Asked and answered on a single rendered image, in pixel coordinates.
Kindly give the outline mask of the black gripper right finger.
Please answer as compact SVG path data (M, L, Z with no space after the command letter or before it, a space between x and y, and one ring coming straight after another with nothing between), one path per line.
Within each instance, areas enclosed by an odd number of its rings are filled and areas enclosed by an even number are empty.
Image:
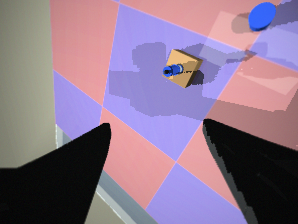
M212 119L202 132L247 224L298 224L298 150Z

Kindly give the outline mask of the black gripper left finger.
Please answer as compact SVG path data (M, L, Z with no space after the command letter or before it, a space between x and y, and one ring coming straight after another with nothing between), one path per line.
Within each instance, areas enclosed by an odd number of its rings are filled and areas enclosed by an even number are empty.
M0 168L7 224L85 224L108 155L110 123L16 168Z

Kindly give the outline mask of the tan rectangular block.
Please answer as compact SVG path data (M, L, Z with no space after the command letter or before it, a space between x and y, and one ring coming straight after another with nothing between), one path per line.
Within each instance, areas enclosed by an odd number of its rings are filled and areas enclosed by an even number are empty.
M164 74L162 76L180 85L183 88L187 88L191 85L202 62L202 59L190 55L182 50L172 49L166 67L172 66L174 64L181 65L183 67L183 71L176 76L166 77L164 76Z

